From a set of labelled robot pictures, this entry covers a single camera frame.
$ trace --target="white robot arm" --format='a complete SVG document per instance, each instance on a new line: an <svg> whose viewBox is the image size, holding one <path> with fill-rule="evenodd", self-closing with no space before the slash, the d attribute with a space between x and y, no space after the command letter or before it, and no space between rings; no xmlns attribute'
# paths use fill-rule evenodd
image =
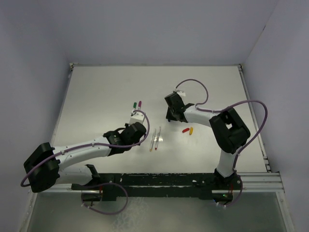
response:
<svg viewBox="0 0 309 232"><path fill-rule="evenodd" d="M54 184L88 184L98 176L94 166L78 168L72 165L124 153L147 138L149 120L144 112L135 111L136 114L131 115L130 124L126 124L125 128L108 131L91 141L56 147L51 147L49 143L41 144L24 163L27 175L21 186L31 186L33 192L41 192ZM148 130L142 124L144 118L147 120ZM29 179L27 185L24 184L26 179Z"/></svg>
<svg viewBox="0 0 309 232"><path fill-rule="evenodd" d="M222 149L215 174L221 178L234 175L238 150L246 144L250 131L237 112L231 108L222 113L202 112L192 103L185 105L181 95L174 91L165 97L168 104L166 118L180 122L193 122L211 127L219 147Z"/></svg>

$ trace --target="glass panel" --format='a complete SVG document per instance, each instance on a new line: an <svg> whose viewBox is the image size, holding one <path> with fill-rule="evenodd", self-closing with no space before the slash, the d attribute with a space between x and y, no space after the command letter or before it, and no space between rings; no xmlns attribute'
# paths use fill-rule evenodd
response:
<svg viewBox="0 0 309 232"><path fill-rule="evenodd" d="M116 211L125 198L94 206ZM243 193L230 208L195 198L129 198L105 216L81 207L80 193L38 194L29 232L284 232L276 193Z"/></svg>

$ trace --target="gray wall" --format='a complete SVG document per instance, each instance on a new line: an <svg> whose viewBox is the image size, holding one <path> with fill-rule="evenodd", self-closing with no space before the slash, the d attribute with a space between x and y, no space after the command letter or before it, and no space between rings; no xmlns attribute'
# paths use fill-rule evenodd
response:
<svg viewBox="0 0 309 232"><path fill-rule="evenodd" d="M68 61L35 0L0 1L0 228L17 231L27 189L23 162L50 141Z"/></svg>
<svg viewBox="0 0 309 232"><path fill-rule="evenodd" d="M277 0L39 0L70 62L238 64Z"/></svg>
<svg viewBox="0 0 309 232"><path fill-rule="evenodd" d="M244 64L251 98L269 118L263 140L272 171L280 171L298 231L308 231L309 1L281 0ZM255 108L258 119L264 112Z"/></svg>

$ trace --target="marker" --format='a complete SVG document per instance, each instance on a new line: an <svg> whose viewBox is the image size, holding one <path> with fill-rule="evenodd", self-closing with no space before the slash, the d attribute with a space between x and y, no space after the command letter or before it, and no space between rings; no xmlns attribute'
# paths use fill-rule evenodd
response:
<svg viewBox="0 0 309 232"><path fill-rule="evenodd" d="M190 128L186 128L186 129L183 130L183 133L186 133L189 130L190 130Z"/></svg>
<svg viewBox="0 0 309 232"><path fill-rule="evenodd" d="M158 149L160 133L161 133L161 127L160 127L159 132L158 132L158 135L157 135L157 137L156 137L156 142L155 142L155 147L154 147L155 150Z"/></svg>
<svg viewBox="0 0 309 232"><path fill-rule="evenodd" d="M151 139L151 142L150 142L150 149L149 149L149 151L152 151L152 150L153 150L153 147L154 147L155 132L156 132L156 129L154 130L153 138Z"/></svg>

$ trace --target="white table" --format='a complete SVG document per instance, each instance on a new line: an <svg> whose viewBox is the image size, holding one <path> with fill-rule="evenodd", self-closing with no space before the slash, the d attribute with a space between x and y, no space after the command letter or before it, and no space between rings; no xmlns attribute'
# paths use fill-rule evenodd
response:
<svg viewBox="0 0 309 232"><path fill-rule="evenodd" d="M187 78L198 79L207 86L210 97L204 108L223 109L246 99L237 66L77 66L71 76L53 146L88 141L123 127L129 121L133 102L142 101L141 109L150 120L151 131L141 146L77 165L94 164L100 173L212 173L219 161L220 148L211 128L169 123L165 119L164 97ZM186 82L179 89L186 92L185 103L205 100L205 91L196 82ZM249 106L237 106L236 110L254 135ZM164 141L159 143L157 151L150 152L152 133L159 126ZM182 133L187 127L194 128L191 136ZM242 173L266 172L257 139L242 152L236 168Z"/></svg>

